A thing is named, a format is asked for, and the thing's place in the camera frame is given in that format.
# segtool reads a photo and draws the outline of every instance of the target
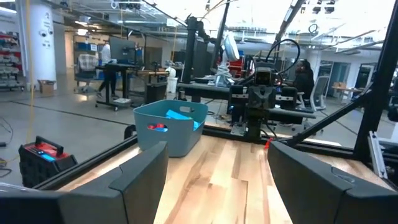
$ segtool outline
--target ceiling light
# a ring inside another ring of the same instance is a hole
[[[0,11],[3,11],[3,12],[10,12],[10,13],[17,13],[17,11],[15,11],[15,10],[12,10],[12,9],[8,9],[8,8],[5,8],[5,7],[0,7]]]
[[[87,22],[80,22],[80,21],[75,21],[76,24],[80,24],[82,26],[87,26]]]
[[[77,30],[77,35],[86,35],[88,30],[86,29],[78,29]]]

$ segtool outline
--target office chair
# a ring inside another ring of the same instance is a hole
[[[304,100],[303,95],[304,92],[299,92],[297,93],[298,98],[301,102],[300,106],[301,108],[309,108],[312,111],[321,111],[326,109],[326,103],[325,103],[325,98],[326,95],[323,94],[325,91],[325,88],[327,84],[329,83],[329,76],[319,76],[315,82],[315,85],[313,86],[313,89],[311,91],[310,99],[309,100]],[[304,129],[307,129],[311,126],[312,124],[308,121],[308,118],[306,118],[303,123],[302,127]]]
[[[77,87],[75,93],[88,93],[94,92],[95,89],[90,87],[90,82],[97,77],[95,67],[98,65],[98,59],[95,55],[80,54],[77,59],[77,67],[75,69],[75,81]],[[80,82],[85,82],[86,85],[80,87]]]

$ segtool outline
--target white robot part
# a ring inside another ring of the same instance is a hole
[[[222,55],[222,61],[217,68],[214,82],[215,86],[225,87],[227,83],[234,83],[228,68],[229,62],[235,62],[239,60],[238,46],[236,45],[232,32],[227,32],[224,38],[224,46],[221,47],[224,49],[224,52]]]

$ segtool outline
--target blue object in bin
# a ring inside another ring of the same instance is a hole
[[[180,113],[177,113],[175,111],[172,110],[168,110],[166,113],[166,118],[168,119],[192,119],[190,117],[184,116]],[[193,130],[196,131],[196,129],[198,129],[200,126],[200,124],[196,121],[193,121]]]

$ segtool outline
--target metal bracket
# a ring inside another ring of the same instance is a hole
[[[386,165],[384,164],[379,138],[377,137],[376,132],[369,132],[368,141],[372,158],[373,172],[380,178],[388,179]]]

